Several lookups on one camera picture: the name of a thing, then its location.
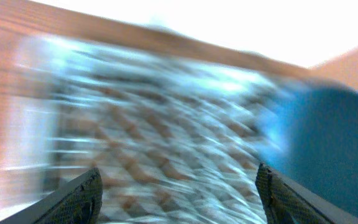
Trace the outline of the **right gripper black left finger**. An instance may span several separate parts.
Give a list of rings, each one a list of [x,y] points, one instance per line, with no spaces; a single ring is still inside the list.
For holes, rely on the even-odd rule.
[[[0,224],[95,224],[102,195],[101,174],[92,168]]]

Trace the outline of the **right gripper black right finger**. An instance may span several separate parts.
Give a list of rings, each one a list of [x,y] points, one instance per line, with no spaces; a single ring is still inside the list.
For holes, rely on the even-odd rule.
[[[358,224],[357,217],[263,163],[259,165],[255,185],[268,224]]]

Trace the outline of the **dark blue plate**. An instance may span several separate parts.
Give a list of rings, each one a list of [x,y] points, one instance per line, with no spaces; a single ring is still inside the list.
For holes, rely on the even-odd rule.
[[[258,126],[263,162],[358,218],[358,91],[313,86],[273,94]]]

